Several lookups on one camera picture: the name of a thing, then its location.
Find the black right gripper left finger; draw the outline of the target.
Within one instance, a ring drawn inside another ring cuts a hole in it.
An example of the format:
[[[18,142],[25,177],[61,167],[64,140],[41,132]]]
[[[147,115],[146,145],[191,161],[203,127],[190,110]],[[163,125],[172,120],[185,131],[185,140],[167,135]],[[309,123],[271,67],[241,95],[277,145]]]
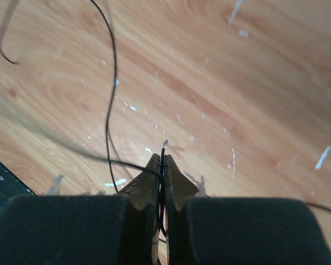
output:
[[[0,264],[158,264],[159,156],[117,195],[20,195],[0,210]]]

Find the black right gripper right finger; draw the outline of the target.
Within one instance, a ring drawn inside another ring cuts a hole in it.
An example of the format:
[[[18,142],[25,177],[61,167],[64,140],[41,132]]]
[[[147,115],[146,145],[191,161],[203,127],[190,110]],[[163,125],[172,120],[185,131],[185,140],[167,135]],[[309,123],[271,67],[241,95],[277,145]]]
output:
[[[164,177],[169,264],[331,264],[304,202],[201,196],[170,155]]]

